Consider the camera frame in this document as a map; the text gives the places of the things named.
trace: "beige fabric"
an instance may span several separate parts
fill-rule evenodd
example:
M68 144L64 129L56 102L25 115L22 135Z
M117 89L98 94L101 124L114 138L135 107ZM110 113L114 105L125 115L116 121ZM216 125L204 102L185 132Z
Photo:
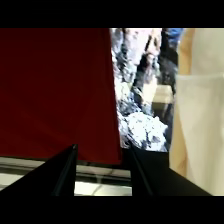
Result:
M170 167L213 195L224 195L223 38L196 28L182 39L170 152Z

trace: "red cloth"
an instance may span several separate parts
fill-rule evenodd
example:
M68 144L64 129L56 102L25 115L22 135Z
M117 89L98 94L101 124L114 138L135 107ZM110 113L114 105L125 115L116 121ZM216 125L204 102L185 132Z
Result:
M0 156L121 159L109 29L0 29Z

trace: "dark red fabric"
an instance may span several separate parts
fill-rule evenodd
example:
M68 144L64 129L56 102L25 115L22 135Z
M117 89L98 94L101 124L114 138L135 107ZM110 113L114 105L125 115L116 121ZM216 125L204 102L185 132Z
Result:
M121 159L109 29L0 29L0 156Z

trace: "red curtain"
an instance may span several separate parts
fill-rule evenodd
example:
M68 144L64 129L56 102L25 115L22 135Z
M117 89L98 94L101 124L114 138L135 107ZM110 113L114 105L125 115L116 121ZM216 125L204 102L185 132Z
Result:
M121 159L109 29L0 29L0 156Z

